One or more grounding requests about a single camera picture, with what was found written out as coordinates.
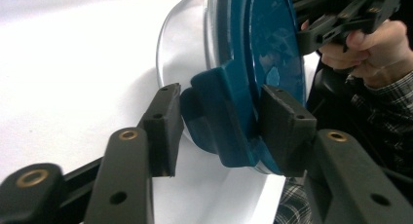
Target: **finger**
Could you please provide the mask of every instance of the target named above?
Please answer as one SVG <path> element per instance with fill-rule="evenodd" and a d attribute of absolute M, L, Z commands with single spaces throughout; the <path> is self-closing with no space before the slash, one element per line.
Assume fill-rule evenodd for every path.
<path fill-rule="evenodd" d="M 361 64 L 361 61 L 342 60 L 323 55 L 321 62 L 334 69 L 347 69 Z"/>
<path fill-rule="evenodd" d="M 406 26 L 401 21 L 386 20 L 372 34 L 364 34 L 360 30 L 353 31 L 347 37 L 346 43 L 350 49 L 363 51 L 372 47 L 390 47 L 403 40 Z"/>
<path fill-rule="evenodd" d="M 333 59 L 346 60 L 346 61 L 361 61 L 368 59 L 370 53 L 368 51 L 355 51 L 347 50 L 343 52 L 343 45 L 329 43 L 321 48 L 319 51 L 326 56 L 329 56 Z"/>
<path fill-rule="evenodd" d="M 303 24 L 301 24 L 301 30 L 305 30 L 307 27 L 309 27 L 310 21 L 307 19 Z"/>
<path fill-rule="evenodd" d="M 375 76 L 381 69 L 382 67 L 373 66 L 370 62 L 365 60 L 361 64 L 355 66 L 351 75 L 359 78 L 368 78 Z"/>

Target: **mounting hole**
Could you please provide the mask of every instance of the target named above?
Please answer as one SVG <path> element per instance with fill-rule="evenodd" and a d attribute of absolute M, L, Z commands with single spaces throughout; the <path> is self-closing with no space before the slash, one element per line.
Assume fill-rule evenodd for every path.
<path fill-rule="evenodd" d="M 130 140 L 137 137 L 137 131 L 123 131 L 119 134 L 119 138 L 122 140 Z"/>
<path fill-rule="evenodd" d="M 119 205 L 127 199 L 127 194 L 125 192 L 118 192 L 110 197 L 110 204 Z"/>
<path fill-rule="evenodd" d="M 162 115 L 162 114 L 156 114 L 153 117 L 154 117 L 154 119 L 162 119 L 163 116 L 164 115 Z"/>
<path fill-rule="evenodd" d="M 377 203 L 379 205 L 382 205 L 382 206 L 389 206 L 390 205 L 390 201 L 387 198 L 383 197 L 382 195 L 371 194 L 370 197 L 375 203 Z"/>
<path fill-rule="evenodd" d="M 340 132 L 336 132 L 336 131 L 331 131 L 328 133 L 327 135 L 330 139 L 337 141 L 337 142 L 346 142 L 347 141 L 347 137 L 340 133 Z"/>
<path fill-rule="evenodd" d="M 32 187 L 41 183 L 48 177 L 48 175 L 49 173 L 45 169 L 34 169 L 22 174 L 16 182 L 16 185 L 20 188 Z"/>

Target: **white surface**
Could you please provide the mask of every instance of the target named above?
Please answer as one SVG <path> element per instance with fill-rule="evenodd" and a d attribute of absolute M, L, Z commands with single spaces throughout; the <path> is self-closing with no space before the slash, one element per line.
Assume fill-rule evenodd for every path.
<path fill-rule="evenodd" d="M 158 35 L 179 0 L 0 0 L 0 181 L 68 173 L 135 126 L 158 89 Z M 272 223 L 283 178 L 225 168 L 183 138 L 176 177 L 154 179 L 157 223 Z"/>

